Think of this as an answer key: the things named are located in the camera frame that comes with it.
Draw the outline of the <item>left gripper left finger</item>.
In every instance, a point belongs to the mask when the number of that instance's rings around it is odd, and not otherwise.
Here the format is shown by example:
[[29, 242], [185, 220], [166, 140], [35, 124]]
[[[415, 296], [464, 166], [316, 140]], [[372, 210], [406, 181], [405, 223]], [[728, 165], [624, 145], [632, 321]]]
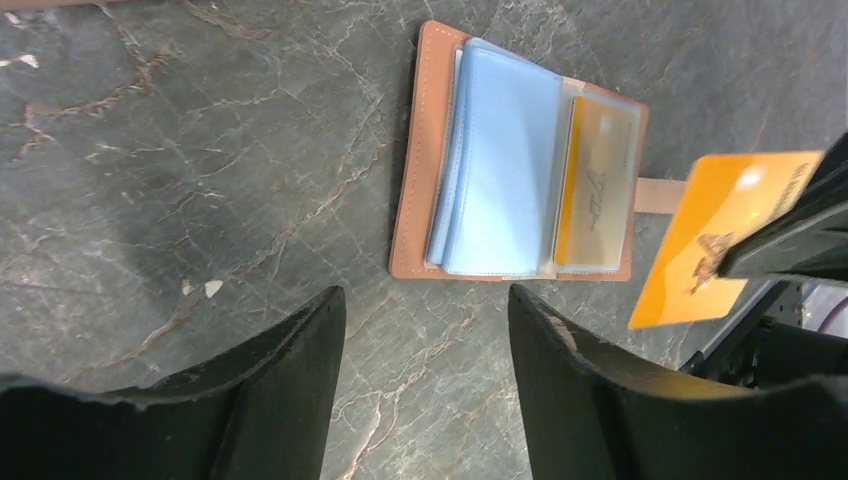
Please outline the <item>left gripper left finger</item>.
[[1, 378], [5, 479], [316, 479], [346, 330], [332, 286], [255, 337], [147, 388]]

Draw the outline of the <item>blue credit card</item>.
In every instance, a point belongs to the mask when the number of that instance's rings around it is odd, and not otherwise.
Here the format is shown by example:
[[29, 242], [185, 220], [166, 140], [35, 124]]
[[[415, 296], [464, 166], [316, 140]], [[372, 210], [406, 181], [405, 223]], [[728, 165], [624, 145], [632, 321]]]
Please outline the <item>blue credit card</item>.
[[534, 276], [547, 238], [562, 78], [480, 38], [458, 58], [426, 259], [458, 276]]

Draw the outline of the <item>gold credit card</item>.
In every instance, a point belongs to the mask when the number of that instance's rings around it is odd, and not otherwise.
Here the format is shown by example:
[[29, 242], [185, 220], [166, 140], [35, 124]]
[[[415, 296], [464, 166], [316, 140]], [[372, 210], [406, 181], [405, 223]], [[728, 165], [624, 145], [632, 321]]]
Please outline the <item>gold credit card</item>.
[[696, 161], [629, 328], [721, 318], [746, 282], [722, 279], [730, 247], [795, 205], [820, 151], [707, 155]]

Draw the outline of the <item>orange credit card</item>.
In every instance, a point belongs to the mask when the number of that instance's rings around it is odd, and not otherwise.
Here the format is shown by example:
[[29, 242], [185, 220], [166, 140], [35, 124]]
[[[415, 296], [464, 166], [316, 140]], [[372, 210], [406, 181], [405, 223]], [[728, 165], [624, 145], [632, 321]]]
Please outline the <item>orange credit card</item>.
[[617, 270], [634, 196], [642, 109], [578, 96], [572, 107], [552, 261], [560, 272]]

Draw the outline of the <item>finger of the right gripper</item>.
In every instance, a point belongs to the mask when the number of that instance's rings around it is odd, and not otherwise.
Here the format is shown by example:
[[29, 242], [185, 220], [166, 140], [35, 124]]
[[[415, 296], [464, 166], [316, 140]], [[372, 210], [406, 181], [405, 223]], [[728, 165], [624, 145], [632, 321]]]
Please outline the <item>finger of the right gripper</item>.
[[847, 136], [824, 154], [786, 213], [730, 247], [717, 273], [847, 285]]

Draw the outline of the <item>tan leather card holder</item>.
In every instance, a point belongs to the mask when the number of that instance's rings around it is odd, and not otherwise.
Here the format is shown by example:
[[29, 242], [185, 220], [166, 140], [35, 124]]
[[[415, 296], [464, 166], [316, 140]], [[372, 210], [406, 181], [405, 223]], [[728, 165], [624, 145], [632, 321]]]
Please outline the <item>tan leather card holder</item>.
[[638, 178], [628, 218], [621, 266], [611, 273], [550, 275], [450, 275], [428, 266], [425, 254], [441, 184], [448, 141], [453, 55], [471, 35], [436, 20], [425, 21], [418, 35], [409, 138], [399, 206], [389, 258], [389, 272], [398, 279], [500, 282], [519, 279], [558, 281], [626, 281], [631, 277], [634, 213], [673, 214], [685, 181]]

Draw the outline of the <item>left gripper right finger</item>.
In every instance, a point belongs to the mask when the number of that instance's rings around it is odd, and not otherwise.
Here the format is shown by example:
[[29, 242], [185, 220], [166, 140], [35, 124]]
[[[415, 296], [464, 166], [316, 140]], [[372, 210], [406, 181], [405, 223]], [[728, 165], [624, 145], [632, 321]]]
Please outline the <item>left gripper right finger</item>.
[[536, 479], [843, 479], [847, 342], [775, 323], [686, 372], [588, 331], [523, 286], [508, 323]]

